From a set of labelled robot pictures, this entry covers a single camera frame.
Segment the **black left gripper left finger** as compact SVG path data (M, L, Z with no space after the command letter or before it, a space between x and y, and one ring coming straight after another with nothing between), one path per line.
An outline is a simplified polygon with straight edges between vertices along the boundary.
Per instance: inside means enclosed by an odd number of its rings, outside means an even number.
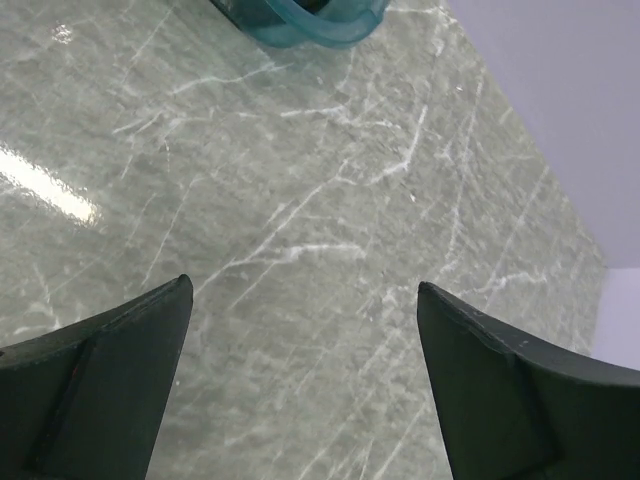
M2 348L2 478L145 478L192 308L181 275Z

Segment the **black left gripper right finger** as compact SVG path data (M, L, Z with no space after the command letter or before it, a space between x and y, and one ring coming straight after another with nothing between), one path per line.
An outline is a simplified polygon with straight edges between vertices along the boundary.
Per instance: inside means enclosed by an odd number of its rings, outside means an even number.
M638 371L558 347L429 282L417 324L454 478L638 478Z

